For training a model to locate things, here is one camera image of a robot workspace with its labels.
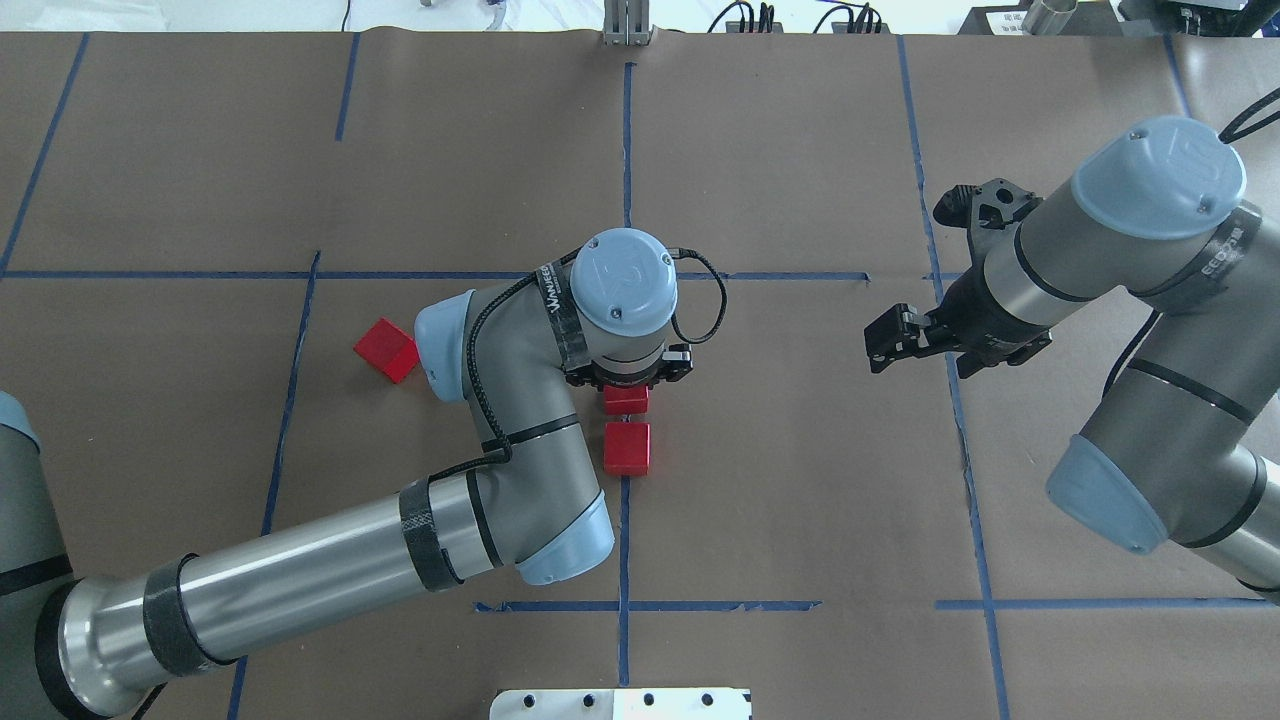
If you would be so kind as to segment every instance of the white floor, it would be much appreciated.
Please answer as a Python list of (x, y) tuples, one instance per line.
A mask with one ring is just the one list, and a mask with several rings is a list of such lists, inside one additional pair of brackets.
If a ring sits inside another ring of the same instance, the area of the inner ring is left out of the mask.
[[(1014, 4), (988, 0), (977, 4)], [(727, 0), (653, 0), (652, 20), (666, 28), (705, 32)], [(824, 0), (777, 0), (787, 32), (812, 32), (832, 8)], [(895, 32), (954, 35), (972, 0), (877, 0)], [(352, 0), (348, 29), (394, 26), (425, 31), (599, 29), (603, 0), (504, 0), (504, 15), (486, 0)], [(0, 31), (337, 31), (346, 0), (3, 0)], [(736, 18), (737, 10), (728, 17)], [(831, 19), (844, 19), (844, 13)]]

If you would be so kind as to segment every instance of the red block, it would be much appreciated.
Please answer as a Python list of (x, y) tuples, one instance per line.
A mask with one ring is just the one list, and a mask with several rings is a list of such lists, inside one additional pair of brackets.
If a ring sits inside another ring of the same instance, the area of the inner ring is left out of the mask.
[(417, 365), (417, 345), (413, 338), (387, 318), (379, 318), (365, 337), (360, 338), (355, 350), (393, 383), (403, 380)]
[(604, 424), (604, 471), (632, 478), (649, 474), (649, 423)]
[(605, 415), (639, 415), (649, 411), (649, 386), (604, 386)]

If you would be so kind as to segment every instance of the white bracket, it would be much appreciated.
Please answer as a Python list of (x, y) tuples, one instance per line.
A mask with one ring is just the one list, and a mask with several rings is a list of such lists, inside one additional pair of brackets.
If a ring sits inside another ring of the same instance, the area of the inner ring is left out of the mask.
[(605, 45), (649, 45), (649, 0), (604, 0)]
[(507, 691), (489, 720), (751, 720), (751, 691), (622, 688)]

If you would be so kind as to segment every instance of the light blue joint cover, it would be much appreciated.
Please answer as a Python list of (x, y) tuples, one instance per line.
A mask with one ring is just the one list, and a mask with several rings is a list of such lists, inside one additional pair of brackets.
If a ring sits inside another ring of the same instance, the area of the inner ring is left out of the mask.
[(40, 438), (36, 437), (36, 430), (31, 428), (31, 420), (27, 419), (27, 411), (22, 409), (22, 404), (18, 402), (17, 397), (3, 389), (0, 389), (0, 425), (13, 428), (27, 436), (31, 438), (31, 442), (36, 443), (36, 451), (38, 452), (41, 450)]
[(516, 562), (516, 569), (526, 583), (549, 585), (586, 573), (611, 552), (613, 521), (602, 489), (576, 520), (524, 562)]
[(1088, 438), (1071, 436), (1044, 489), (1064, 512), (1129, 552), (1147, 555), (1169, 539), (1147, 498)]
[(676, 263), (652, 234), (613, 228), (579, 251), (570, 288), (598, 328), (644, 337), (660, 331), (676, 311)]
[(1143, 120), (1071, 176), (1075, 202), (1132, 237), (1183, 240), (1208, 232), (1244, 197), (1244, 163), (1213, 128), (1192, 118)]
[(468, 290), (424, 307), (413, 320), (413, 342), (431, 391), (445, 402), (462, 402), (462, 333), (467, 327)]

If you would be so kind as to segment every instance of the robotic arm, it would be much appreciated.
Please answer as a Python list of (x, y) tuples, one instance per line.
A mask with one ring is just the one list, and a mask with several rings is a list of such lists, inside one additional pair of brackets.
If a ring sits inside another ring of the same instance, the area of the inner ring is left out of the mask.
[(5, 716), (113, 717), (169, 679), (506, 564), (531, 584), (598, 565), (613, 527), (567, 386), (655, 384), (691, 369), (689, 346), (666, 338), (675, 259), (701, 256), (676, 252), (607, 231), (509, 288), (425, 309), (424, 368), (436, 395), (471, 404), (484, 457), (128, 580), (72, 580), (38, 442), (0, 393)]
[(973, 266), (925, 314), (865, 329), (872, 372), (957, 351), (960, 377), (1020, 365), (1116, 286), (1155, 325), (1048, 479), (1070, 516), (1135, 553), (1165, 539), (1280, 603), (1280, 468), (1239, 441), (1280, 387), (1280, 227), (1242, 201), (1215, 131), (1162, 117), (1085, 160), (1048, 199), (996, 179), (943, 196)]

